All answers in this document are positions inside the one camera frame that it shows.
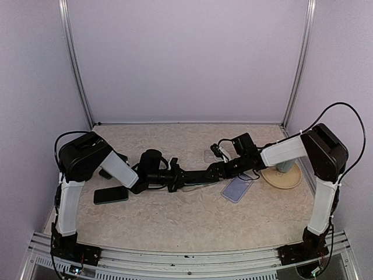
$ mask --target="black cable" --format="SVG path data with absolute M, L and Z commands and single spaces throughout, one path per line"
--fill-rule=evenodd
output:
M 150 191 L 156 191 L 156 190 L 162 190 L 163 188 L 166 188 L 166 187 L 167 187 L 167 185 L 163 185 L 163 186 L 161 186 L 161 187 L 148 188 L 148 190 L 150 190 Z
M 223 139 L 219 140 L 219 142 L 217 143 L 217 146 L 219 147 L 220 144 L 221 144 L 222 142 L 224 142 L 224 141 L 227 141 L 227 142 L 233 142 L 232 139 L 223 138 Z
M 319 117 L 308 127 L 308 128 L 306 128 L 305 130 L 303 130 L 302 131 L 302 133 L 303 132 L 306 132 L 306 131 L 309 131 L 312 127 L 314 127 L 315 126 L 315 124 L 321 119 L 321 117 L 330 109 L 330 108 L 332 108 L 332 107 L 334 107 L 334 106 L 337 106 L 337 105 L 344 105 L 344 106 L 347 106 L 348 108 L 350 108 L 351 110 L 353 110 L 354 111 L 354 113 L 355 113 L 355 115 L 357 116 L 357 118 L 358 118 L 358 120 L 359 120 L 359 122 L 360 122 L 360 125 L 361 125 L 361 128 L 363 129 L 363 133 L 364 133 L 364 139 L 365 139 L 365 127 L 364 127 L 364 124 L 363 124 L 363 121 L 362 121 L 362 119 L 361 119 L 361 117 L 360 117 L 360 115 L 358 114 L 358 112 L 355 110 L 355 108 L 354 107 L 352 107 L 350 104 L 348 104 L 348 103 L 346 103 L 346 102 L 335 102 L 335 103 L 333 103 L 333 104 L 331 104 L 331 105 L 329 105 L 329 106 L 327 106 L 327 108 L 325 108 L 324 110 L 323 110 L 323 112 L 321 112 L 321 114 L 319 115 Z M 272 146 L 272 145 L 274 145 L 274 144 L 278 144 L 278 143 L 282 143 L 282 142 L 284 142 L 284 141 L 286 141 L 286 140 L 289 140 L 289 139 L 292 139 L 292 138 L 294 138 L 294 137 L 297 137 L 297 136 L 299 136 L 299 135 L 301 135 L 301 133 L 300 132 L 298 132 L 298 133 L 296 133 L 296 134 L 294 134 L 294 135 L 292 135 L 292 136 L 289 136 L 289 137 L 287 137 L 287 138 L 284 138 L 284 139 L 282 139 L 282 140 L 280 140 L 280 141 L 278 141 L 278 142 L 275 142 L 275 143 L 268 143 L 268 144 L 266 144 L 265 146 L 264 146 L 264 148 L 267 148 L 267 147 L 269 147 L 269 146 Z
M 56 161 L 56 164 L 58 166 L 59 169 L 60 166 L 59 166 L 59 162 L 58 162 L 58 157 L 57 157 L 57 145 L 58 145 L 58 141 L 66 136 L 66 135 L 70 135 L 70 134 L 79 134 L 79 133 L 83 133 L 83 134 L 88 134 L 88 133 L 91 133 L 90 131 L 81 131 L 81 130 L 76 130 L 76 131 L 68 131 L 68 132 L 65 132 L 65 133 L 62 133 L 59 137 L 57 137 L 56 141 L 54 142 L 54 159 Z
M 322 270 L 319 273 L 315 274 L 315 276 L 313 276 L 313 275 L 311 275 L 310 277 L 301 276 L 302 278 L 304 278 L 304 279 L 315 279 L 316 277 L 319 277 L 320 275 L 322 275 L 326 271 L 327 267 L 329 266 L 330 261 L 332 259 L 333 248 L 334 248 L 334 224 L 331 222 L 331 219 L 330 219 L 330 225 L 331 225 L 331 228 L 332 228 L 332 244 L 331 244 L 331 247 L 330 247 L 328 262 L 326 263 L 326 265 L 322 268 Z
M 54 234 L 53 228 L 57 226 L 57 221 L 58 221 L 58 210 L 57 210 L 57 207 L 55 207 L 55 210 L 56 210 L 56 218 L 54 219 L 54 224 L 52 224 L 52 235 L 51 235 L 51 258 L 52 258 L 53 269 L 56 272 L 56 275 L 57 275 L 58 279 L 59 280 L 64 280 L 64 277 L 62 277 L 61 273 L 59 273 L 59 271 L 57 270 L 56 263 L 54 262 L 54 256 L 53 256 L 53 253 L 52 253 L 52 249 L 53 249 L 53 234 Z

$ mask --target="enclosure floor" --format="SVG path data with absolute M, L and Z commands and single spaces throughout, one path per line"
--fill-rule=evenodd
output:
M 166 159 L 179 158 L 185 170 L 208 167 L 204 151 L 222 138 L 249 132 L 258 146 L 283 138 L 276 125 L 169 124 L 95 127 L 131 166 L 149 149 Z M 230 143 L 223 145 L 236 155 Z M 297 242 L 311 216 L 313 196 L 302 183 L 292 190 L 271 187 L 264 179 L 253 183 L 233 204 L 220 194 L 229 180 L 193 192 L 166 190 L 130 193 L 129 200 L 94 205 L 94 191 L 118 186 L 98 175 L 83 187 L 77 215 L 78 241 L 125 249 L 155 251 L 225 251 Z M 51 214 L 46 233 L 50 232 Z

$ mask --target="lavender wall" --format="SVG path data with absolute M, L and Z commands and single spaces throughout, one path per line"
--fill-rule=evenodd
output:
M 2 1 L 0 38 L 0 278 L 15 279 L 52 207 L 54 139 L 87 125 L 58 1 Z
M 327 105 L 351 103 L 367 129 L 367 151 L 346 176 L 336 224 L 346 230 L 363 279 L 373 273 L 373 2 L 318 0 L 311 45 L 289 131 L 309 126 Z M 346 144 L 349 164 L 358 156 L 362 136 L 347 108 L 322 119 Z
M 70 1 L 95 120 L 280 123 L 307 2 Z

